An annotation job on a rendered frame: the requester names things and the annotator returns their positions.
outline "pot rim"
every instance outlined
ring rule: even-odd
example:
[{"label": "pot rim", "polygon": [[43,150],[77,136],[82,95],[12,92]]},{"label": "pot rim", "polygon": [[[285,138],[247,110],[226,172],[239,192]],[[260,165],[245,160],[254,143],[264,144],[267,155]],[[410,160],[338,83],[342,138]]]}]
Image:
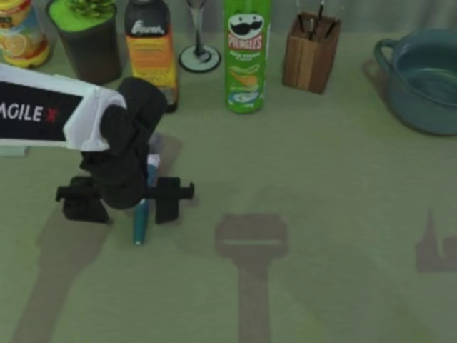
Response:
[{"label": "pot rim", "polygon": [[98,24],[98,25],[89,27],[88,29],[85,29],[85,30],[83,30],[83,31],[65,31],[65,30],[61,29],[61,28],[56,24],[56,22],[53,20],[53,18],[52,18],[51,15],[49,14],[49,9],[51,8],[51,5],[52,5],[54,2],[55,2],[55,0],[50,0],[50,1],[48,1],[48,4],[46,5],[46,15],[47,15],[47,17],[49,18],[49,20],[51,21],[52,25],[56,28],[56,30],[57,30],[60,34],[64,34],[65,36],[72,36],[72,37],[75,37],[75,36],[81,36],[81,35],[83,35],[83,34],[90,34],[90,33],[92,33],[92,32],[98,31],[101,27],[105,27],[105,26],[111,25],[111,22],[116,20],[117,5],[114,4],[114,13],[113,13],[113,15],[112,15],[109,19],[107,19],[106,21],[104,21],[103,23],[100,23],[100,24]]},{"label": "pot rim", "polygon": [[[397,50],[397,46],[398,45],[404,44],[411,37],[420,36],[421,34],[425,34],[425,33],[428,33],[428,32],[447,32],[449,34],[455,34],[456,37],[457,37],[457,29],[422,29],[422,30],[418,30],[418,31],[412,32],[412,33],[407,34],[406,36],[403,36],[402,38],[398,39],[397,40],[397,44],[393,48],[393,51],[392,51],[393,55],[392,56],[396,56],[398,54],[398,52],[396,52],[396,51],[399,51],[399,50]],[[395,58],[395,60],[398,62],[398,60],[400,58],[401,58],[401,55],[397,56]],[[424,98],[425,100],[428,100],[430,102],[438,104],[440,106],[451,107],[452,109],[457,109],[457,103],[452,104],[452,103],[449,103],[449,102],[444,102],[444,101],[441,101],[441,100],[437,100],[437,99],[433,98],[432,96],[429,96],[426,93],[423,93],[422,91],[417,90],[417,88],[411,86],[411,84],[406,81],[406,78],[404,77],[404,75],[401,72],[399,72],[398,63],[392,63],[391,62],[391,66],[392,66],[393,70],[395,71],[395,77],[398,77],[398,79],[401,81],[401,83],[403,85],[407,86],[408,89],[413,94],[415,94],[415,95],[417,95],[417,96],[419,96],[421,98]]]}]

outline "green plant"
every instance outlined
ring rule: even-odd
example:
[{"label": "green plant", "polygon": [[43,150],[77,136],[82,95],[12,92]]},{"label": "green plant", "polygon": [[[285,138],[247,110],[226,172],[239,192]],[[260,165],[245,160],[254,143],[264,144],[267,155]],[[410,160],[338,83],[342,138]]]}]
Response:
[{"label": "green plant", "polygon": [[74,13],[88,18],[100,18],[114,13],[116,0],[67,0]]}]

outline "wooden pen holder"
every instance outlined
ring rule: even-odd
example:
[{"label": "wooden pen holder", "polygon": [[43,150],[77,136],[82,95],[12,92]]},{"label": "wooden pen holder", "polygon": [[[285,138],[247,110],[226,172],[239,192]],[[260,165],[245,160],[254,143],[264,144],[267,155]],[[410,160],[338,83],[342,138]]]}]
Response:
[{"label": "wooden pen holder", "polygon": [[311,38],[311,19],[317,23],[317,17],[303,12],[302,19],[304,32],[296,17],[287,36],[283,85],[322,94],[333,68],[341,20],[322,17]]}]

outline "bottle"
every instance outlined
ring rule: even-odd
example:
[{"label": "bottle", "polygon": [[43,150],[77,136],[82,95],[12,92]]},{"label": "bottle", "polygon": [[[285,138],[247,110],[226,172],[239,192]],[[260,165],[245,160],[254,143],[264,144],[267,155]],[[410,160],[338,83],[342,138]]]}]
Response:
[{"label": "bottle", "polygon": [[178,70],[168,6],[163,0],[129,0],[124,24],[133,76],[162,91],[167,113],[176,111]]},{"label": "bottle", "polygon": [[21,68],[48,59],[49,43],[31,0],[0,0],[0,50],[6,63]]},{"label": "bottle", "polygon": [[224,0],[225,98],[238,114],[263,106],[270,21],[271,0]]}]

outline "table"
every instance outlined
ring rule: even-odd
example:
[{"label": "table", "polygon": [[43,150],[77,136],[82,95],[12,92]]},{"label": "table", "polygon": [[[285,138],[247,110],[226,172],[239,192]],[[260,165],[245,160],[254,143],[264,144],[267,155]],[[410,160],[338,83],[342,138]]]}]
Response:
[{"label": "table", "polygon": [[[182,72],[179,110],[159,132],[168,175],[194,182],[197,199],[181,220],[151,223],[144,247],[130,213],[112,212],[110,227],[62,217],[54,193],[77,153],[2,159],[0,342],[242,342],[237,267],[215,250],[216,229],[233,227],[264,229],[257,239],[287,230],[269,269],[273,343],[456,342],[457,277],[419,273],[415,255],[426,228],[440,249],[456,230],[456,141],[387,110],[371,81],[382,82],[372,49],[387,36],[400,34],[344,34],[318,96],[282,87],[285,36],[273,35],[267,105],[252,116],[224,109],[222,68]],[[176,35],[177,51],[190,41]],[[40,70],[72,76],[60,46]],[[248,298],[266,284],[253,280]],[[266,317],[262,305],[247,310]],[[253,343],[268,336],[256,332]]]}]

